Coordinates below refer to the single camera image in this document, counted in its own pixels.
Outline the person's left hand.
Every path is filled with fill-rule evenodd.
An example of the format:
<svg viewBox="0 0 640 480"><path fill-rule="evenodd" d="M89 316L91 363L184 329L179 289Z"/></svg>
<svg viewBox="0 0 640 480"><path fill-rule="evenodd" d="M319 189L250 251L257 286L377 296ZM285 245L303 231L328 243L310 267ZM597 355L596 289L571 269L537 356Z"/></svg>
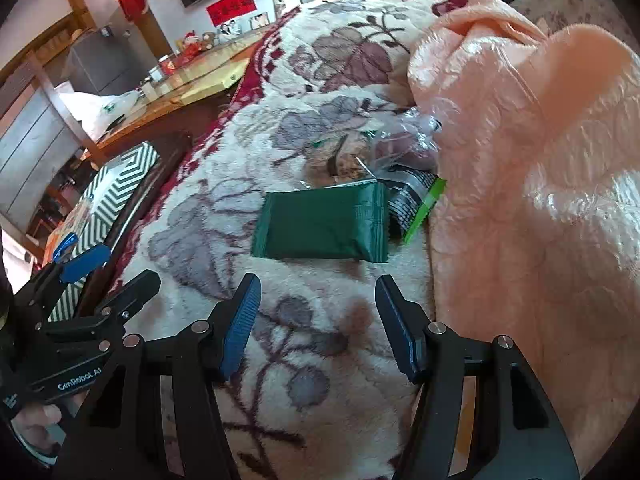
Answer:
<svg viewBox="0 0 640 480"><path fill-rule="evenodd" d="M38 455L51 457L58 442L51 436L49 428L58 426L62 412L56 404L29 403L11 420L21 442Z"/></svg>

